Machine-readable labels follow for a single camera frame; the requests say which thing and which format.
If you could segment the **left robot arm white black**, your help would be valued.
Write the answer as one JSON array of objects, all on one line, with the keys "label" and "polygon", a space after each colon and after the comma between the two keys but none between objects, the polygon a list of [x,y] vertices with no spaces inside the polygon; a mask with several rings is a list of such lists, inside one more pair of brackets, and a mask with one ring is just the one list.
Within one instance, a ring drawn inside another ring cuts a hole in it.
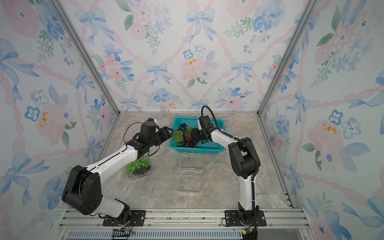
[{"label": "left robot arm white black", "polygon": [[62,201],[83,215],[104,215],[119,225],[131,219],[130,207],[117,199],[105,197],[102,184],[124,166],[138,160],[170,139],[173,129],[159,127],[155,119],[149,118],[141,124],[140,132],[125,141],[124,145],[108,157],[82,167],[74,167],[69,175]]}]

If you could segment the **green grape leaf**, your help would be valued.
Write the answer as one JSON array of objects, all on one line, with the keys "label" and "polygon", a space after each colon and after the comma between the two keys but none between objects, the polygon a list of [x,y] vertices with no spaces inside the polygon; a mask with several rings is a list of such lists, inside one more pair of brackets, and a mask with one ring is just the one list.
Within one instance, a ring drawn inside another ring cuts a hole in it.
[{"label": "green grape leaf", "polygon": [[180,142],[184,141],[184,133],[180,130],[174,131],[172,139],[175,142],[180,143]]}]

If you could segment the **dark blue grape bunch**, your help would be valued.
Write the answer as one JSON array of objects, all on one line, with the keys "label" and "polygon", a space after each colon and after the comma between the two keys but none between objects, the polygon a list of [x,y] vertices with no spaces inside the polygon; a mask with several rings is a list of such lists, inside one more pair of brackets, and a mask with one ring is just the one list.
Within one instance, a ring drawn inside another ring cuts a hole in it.
[{"label": "dark blue grape bunch", "polygon": [[183,124],[180,125],[179,131],[185,133],[187,128],[188,128],[188,125],[183,123]]}]

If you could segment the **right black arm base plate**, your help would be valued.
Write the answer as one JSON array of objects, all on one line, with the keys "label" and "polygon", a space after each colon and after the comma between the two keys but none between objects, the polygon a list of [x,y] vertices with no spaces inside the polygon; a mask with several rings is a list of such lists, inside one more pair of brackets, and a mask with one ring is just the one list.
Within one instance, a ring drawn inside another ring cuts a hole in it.
[{"label": "right black arm base plate", "polygon": [[266,227],[267,222],[262,210],[256,210],[256,216],[253,211],[242,212],[240,210],[225,210],[224,225],[227,227],[250,227],[256,224],[257,227]]}]

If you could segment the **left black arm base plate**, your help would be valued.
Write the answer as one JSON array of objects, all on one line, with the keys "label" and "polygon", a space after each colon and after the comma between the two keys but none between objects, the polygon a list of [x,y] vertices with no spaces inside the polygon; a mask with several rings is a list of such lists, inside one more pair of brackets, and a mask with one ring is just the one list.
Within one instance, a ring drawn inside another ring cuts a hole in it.
[{"label": "left black arm base plate", "polygon": [[145,210],[123,211],[117,218],[105,217],[103,227],[142,227],[146,219]]}]

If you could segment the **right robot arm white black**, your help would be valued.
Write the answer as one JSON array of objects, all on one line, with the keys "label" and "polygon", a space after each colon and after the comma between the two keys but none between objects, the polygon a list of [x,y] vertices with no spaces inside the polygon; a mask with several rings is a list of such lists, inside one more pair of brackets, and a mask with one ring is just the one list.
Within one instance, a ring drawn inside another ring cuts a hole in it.
[{"label": "right robot arm white black", "polygon": [[255,178],[261,165],[260,158],[250,138],[233,136],[211,121],[209,116],[198,118],[198,128],[192,131],[203,143],[213,142],[229,152],[231,166],[239,177],[239,216],[243,225],[256,226],[259,207],[256,204]]}]

